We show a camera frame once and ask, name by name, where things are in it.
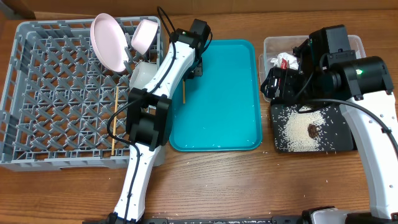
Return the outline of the wooden chopstick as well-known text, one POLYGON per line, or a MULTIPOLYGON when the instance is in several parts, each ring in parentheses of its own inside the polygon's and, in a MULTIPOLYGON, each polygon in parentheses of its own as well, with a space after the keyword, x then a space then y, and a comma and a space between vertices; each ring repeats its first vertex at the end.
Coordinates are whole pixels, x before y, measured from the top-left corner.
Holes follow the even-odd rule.
POLYGON ((186 103, 186 96, 185 96, 185 80, 182 80, 182 102, 183 102, 183 104, 186 103))
MULTIPOLYGON (((119 100, 119 87, 117 86, 116 91, 115 91, 114 112, 117 112, 117 110, 118 110, 118 100, 119 100)), ((115 116, 115 118, 113 120, 113 134, 116 132, 116 126, 117 126, 117 118, 115 116)), ((112 140, 112 148, 111 148, 111 156, 114 156, 115 144, 116 144, 116 140, 113 139, 112 140)))

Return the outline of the white tissue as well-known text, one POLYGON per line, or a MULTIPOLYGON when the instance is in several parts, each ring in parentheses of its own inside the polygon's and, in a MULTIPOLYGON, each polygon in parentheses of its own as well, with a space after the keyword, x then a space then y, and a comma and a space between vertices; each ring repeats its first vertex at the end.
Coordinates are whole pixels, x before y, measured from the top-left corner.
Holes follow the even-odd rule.
POLYGON ((282 69, 293 69, 293 70, 298 70, 299 69, 299 63, 297 60, 297 57, 288 54, 286 52, 279 53, 276 57, 271 58, 270 63, 274 67, 279 67, 282 69))

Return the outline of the grey round bowl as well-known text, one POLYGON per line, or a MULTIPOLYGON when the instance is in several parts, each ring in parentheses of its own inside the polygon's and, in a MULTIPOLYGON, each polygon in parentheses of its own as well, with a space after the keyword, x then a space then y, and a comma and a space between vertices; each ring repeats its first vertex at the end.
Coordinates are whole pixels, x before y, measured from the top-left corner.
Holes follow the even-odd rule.
POLYGON ((157 73, 157 65, 149 62, 139 62, 130 78, 129 89, 143 89, 157 73))

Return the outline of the brown food scrap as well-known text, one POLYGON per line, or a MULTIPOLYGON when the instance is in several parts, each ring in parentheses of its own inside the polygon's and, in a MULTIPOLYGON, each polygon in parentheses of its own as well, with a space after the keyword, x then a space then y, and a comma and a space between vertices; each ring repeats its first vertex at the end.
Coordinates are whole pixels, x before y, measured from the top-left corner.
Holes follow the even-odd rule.
POLYGON ((307 131, 308 131, 309 137, 312 139, 315 139, 318 136, 318 128, 314 124, 309 124, 307 131))

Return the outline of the pink bowl with rice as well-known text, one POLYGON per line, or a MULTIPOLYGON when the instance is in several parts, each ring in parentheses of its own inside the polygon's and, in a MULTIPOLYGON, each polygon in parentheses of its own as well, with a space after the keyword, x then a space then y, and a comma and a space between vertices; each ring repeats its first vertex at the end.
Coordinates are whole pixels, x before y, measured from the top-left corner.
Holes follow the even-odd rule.
POLYGON ((156 37, 157 29, 158 23, 154 21, 147 19, 140 21, 131 39, 133 49, 144 55, 156 37))

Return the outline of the large white round plate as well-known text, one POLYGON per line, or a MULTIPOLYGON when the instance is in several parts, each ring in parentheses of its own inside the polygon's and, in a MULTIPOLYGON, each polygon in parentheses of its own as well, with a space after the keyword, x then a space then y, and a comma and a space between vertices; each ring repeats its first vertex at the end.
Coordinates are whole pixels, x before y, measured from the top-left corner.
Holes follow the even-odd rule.
POLYGON ((96 57, 107 69, 123 72, 129 58, 125 51, 127 41, 124 32, 109 14, 98 14, 90 27, 90 40, 96 57))

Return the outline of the red snack wrapper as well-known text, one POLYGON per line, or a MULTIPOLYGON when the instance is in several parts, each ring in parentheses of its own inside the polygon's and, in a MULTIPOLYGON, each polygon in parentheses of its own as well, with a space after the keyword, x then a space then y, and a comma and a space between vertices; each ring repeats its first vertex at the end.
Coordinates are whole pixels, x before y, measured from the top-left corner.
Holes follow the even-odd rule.
POLYGON ((288 69, 288 66, 289 66, 288 61, 286 61, 286 60, 283 58, 283 59, 281 60, 281 63, 280 63, 281 69, 286 70, 286 69, 288 69))

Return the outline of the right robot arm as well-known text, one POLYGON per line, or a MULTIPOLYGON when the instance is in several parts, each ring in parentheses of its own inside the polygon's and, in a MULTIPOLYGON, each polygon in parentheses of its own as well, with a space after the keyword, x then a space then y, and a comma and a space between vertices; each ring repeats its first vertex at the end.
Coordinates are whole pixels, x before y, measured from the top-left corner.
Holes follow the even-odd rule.
POLYGON ((383 59, 357 58, 345 26, 312 32, 293 54, 298 71, 272 69, 261 92, 279 104, 341 106, 368 181, 369 215, 347 221, 397 221, 397 118, 392 78, 383 59))

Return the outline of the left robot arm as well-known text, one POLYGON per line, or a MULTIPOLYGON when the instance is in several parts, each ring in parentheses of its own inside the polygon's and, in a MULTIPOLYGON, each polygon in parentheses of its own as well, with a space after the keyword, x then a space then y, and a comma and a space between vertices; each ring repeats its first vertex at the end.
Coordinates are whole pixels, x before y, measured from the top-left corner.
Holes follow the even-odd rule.
POLYGON ((167 55, 153 79, 143 88, 132 88, 126 111, 129 164, 121 196, 107 223, 139 223, 145 210, 147 186, 157 156, 169 140, 172 129, 172 97, 178 84, 195 76, 201 56, 210 45, 212 32, 207 22, 195 19, 189 30, 169 34, 167 55))

